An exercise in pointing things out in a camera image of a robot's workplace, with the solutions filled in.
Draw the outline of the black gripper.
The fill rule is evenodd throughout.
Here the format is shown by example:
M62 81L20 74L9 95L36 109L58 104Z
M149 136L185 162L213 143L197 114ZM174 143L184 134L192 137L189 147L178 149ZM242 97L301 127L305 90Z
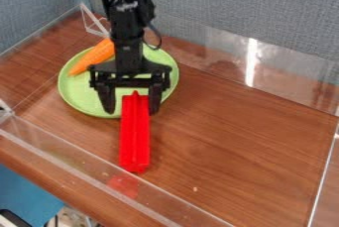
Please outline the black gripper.
M114 111L114 89L117 87L149 87L148 109L153 115L160 108L161 89L170 85L172 68L146 59L144 45L136 40L124 45L113 41L114 55L98 64L90 65L89 86L96 89L102 110Z

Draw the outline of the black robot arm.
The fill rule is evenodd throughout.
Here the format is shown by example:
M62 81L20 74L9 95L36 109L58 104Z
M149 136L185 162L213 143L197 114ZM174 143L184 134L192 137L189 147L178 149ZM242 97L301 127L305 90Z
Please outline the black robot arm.
M89 86L94 89L104 111L114 111L114 89L141 87L148 89L148 113L158 111L161 93L169 88L172 68L150 61L142 54L144 29L154 18L152 0L101 0L109 21L109 39L114 45L114 59L90 64Z

